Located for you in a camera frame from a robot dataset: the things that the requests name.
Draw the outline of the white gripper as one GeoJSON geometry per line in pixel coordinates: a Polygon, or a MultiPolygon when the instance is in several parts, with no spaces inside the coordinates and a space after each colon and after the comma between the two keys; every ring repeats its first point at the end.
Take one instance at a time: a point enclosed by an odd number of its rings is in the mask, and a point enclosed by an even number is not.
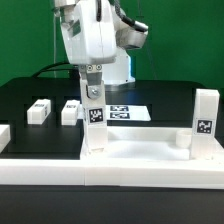
{"type": "Polygon", "coordinates": [[[108,0],[69,0],[60,25],[68,61],[79,66],[81,98],[103,96],[102,65],[113,63],[116,38],[108,0]]]}

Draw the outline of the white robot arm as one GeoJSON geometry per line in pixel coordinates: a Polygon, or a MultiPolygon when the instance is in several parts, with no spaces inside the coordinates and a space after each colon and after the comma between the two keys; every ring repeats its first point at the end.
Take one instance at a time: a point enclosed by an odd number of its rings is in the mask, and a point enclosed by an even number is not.
{"type": "Polygon", "coordinates": [[[119,51],[143,46],[148,26],[127,17],[119,0],[53,0],[53,10],[69,63],[79,66],[88,97],[99,98],[103,74],[117,66],[119,51]]]}

